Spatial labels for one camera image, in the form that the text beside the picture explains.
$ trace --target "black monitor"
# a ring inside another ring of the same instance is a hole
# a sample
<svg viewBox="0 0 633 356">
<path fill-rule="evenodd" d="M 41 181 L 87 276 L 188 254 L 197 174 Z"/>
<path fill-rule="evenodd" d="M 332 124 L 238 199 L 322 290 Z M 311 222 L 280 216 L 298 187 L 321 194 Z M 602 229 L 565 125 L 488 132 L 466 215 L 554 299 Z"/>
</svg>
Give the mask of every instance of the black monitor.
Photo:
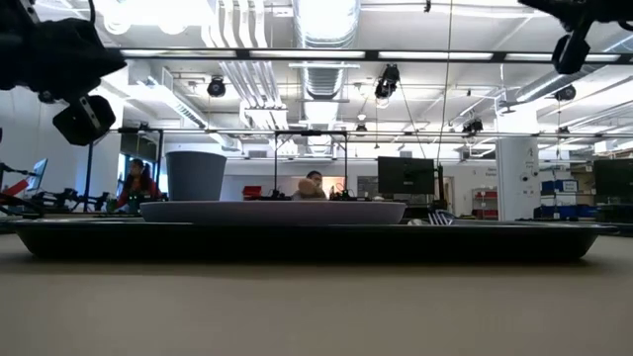
<svg viewBox="0 0 633 356">
<path fill-rule="evenodd" d="M 600 159 L 593 162 L 595 193 L 605 197 L 633 196 L 633 159 Z"/>
<path fill-rule="evenodd" d="M 47 164 L 48 158 L 45 158 L 33 166 L 33 173 L 35 173 L 35 175 L 29 176 L 29 178 L 27 178 L 27 182 L 29 183 L 29 186 L 27 187 L 27 192 L 33 192 L 40 189 Z"/>
<path fill-rule="evenodd" d="M 432 159 L 378 157 L 381 194 L 435 194 Z"/>
</svg>

